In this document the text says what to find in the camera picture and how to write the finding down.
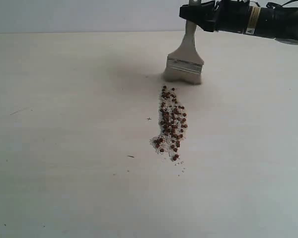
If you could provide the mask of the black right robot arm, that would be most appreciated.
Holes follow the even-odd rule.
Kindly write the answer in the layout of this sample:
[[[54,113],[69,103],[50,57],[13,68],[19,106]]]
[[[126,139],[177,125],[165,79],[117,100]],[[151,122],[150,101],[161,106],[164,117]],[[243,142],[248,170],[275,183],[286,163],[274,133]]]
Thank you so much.
[[[252,6],[248,0],[211,0],[180,7],[179,16],[206,32],[230,32],[298,45],[298,7],[268,2]]]

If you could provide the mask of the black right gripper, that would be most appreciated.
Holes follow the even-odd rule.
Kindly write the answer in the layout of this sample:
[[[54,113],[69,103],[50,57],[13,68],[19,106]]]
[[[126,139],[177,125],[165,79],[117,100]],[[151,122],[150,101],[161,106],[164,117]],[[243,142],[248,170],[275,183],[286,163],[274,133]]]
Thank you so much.
[[[219,0],[182,5],[179,16],[207,32],[244,34],[250,9],[249,0]]]

